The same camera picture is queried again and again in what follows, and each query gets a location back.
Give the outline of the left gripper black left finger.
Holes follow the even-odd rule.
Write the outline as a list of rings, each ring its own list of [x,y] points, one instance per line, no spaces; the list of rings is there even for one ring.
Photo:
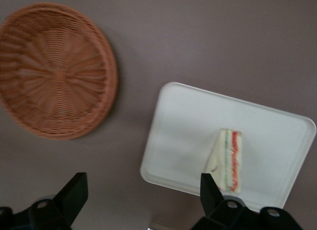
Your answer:
[[[78,172],[52,199],[42,199],[14,214],[10,207],[0,208],[2,230],[70,230],[88,199],[85,172]]]

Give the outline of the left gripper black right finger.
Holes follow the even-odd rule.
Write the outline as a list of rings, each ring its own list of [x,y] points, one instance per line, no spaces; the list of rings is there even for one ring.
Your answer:
[[[201,174],[200,200],[205,213],[193,230],[301,230],[285,210],[264,207],[258,213],[237,197],[223,196],[212,176]]]

